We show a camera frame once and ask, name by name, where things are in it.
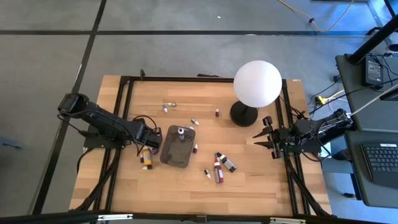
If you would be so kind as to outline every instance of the red bottle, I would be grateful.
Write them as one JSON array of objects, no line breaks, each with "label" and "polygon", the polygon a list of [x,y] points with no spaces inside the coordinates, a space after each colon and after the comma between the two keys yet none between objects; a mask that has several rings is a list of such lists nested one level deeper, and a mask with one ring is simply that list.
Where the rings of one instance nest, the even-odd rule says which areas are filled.
[{"label": "red bottle", "polygon": [[220,161],[218,160],[217,157],[214,161],[214,173],[216,177],[216,182],[223,183],[224,182],[223,171],[221,170]]}]

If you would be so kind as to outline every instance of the gray floor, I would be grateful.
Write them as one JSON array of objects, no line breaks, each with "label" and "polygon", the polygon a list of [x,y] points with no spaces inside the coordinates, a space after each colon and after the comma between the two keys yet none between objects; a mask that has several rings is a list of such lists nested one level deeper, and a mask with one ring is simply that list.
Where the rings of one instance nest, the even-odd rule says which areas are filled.
[{"label": "gray floor", "polygon": [[[323,28],[334,23],[348,4],[310,0],[287,2],[316,17]],[[100,0],[2,0],[0,29],[91,29],[99,4]],[[333,30],[367,31],[375,25],[367,5],[358,3]],[[313,30],[306,18],[277,1],[260,0],[108,1],[99,28]],[[25,144],[20,151],[0,147],[2,217],[29,213],[59,125],[56,108],[73,86],[87,40],[87,36],[0,35],[0,136]],[[335,55],[353,53],[364,41],[364,37],[314,36],[100,36],[95,40],[80,91],[95,101],[103,75],[138,75],[139,70],[144,69],[147,75],[205,73],[234,77],[244,63],[265,60],[273,63],[283,78],[303,80],[309,100],[311,95],[332,84],[332,76],[338,74]],[[375,52],[382,53],[385,48],[383,43]],[[340,89],[342,86],[336,85],[323,95]],[[349,109],[344,102],[332,107]],[[314,118],[328,113],[330,110],[324,107]],[[68,209],[82,143],[82,137],[68,130],[44,212]],[[342,182],[343,179],[345,177],[325,174],[335,215],[379,222],[397,221],[394,219],[397,210],[348,209],[352,200],[347,201],[331,190],[349,190],[342,188],[341,183],[343,187],[350,183]],[[372,212],[373,209],[381,211],[382,215]]]}]

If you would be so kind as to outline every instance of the lamp shade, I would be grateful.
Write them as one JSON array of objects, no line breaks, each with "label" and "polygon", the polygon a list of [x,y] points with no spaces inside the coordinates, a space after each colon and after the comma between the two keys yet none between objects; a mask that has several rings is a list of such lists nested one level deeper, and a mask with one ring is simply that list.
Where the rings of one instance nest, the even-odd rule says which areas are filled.
[{"label": "lamp shade", "polygon": [[282,89],[278,69],[265,61],[252,61],[243,65],[235,75],[234,91],[247,106],[260,108],[271,104]]}]

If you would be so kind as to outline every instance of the laptop keyboard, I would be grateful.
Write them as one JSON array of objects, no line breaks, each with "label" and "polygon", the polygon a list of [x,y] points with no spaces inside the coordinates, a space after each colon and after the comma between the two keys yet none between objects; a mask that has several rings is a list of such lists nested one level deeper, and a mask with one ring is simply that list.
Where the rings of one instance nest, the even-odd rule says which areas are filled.
[{"label": "laptop keyboard", "polygon": [[382,144],[362,145],[369,169],[373,172],[398,172],[398,147],[380,145]]}]

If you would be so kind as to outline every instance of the white globe lamp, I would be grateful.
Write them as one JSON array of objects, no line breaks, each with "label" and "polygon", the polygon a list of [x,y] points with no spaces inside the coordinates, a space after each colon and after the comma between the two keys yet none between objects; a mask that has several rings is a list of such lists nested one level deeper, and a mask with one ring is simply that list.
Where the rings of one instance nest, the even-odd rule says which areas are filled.
[{"label": "white globe lamp", "polygon": [[257,120],[257,108],[271,104],[282,89],[278,69],[265,61],[252,61],[243,65],[235,75],[234,91],[239,101],[231,107],[232,121],[247,127]]}]

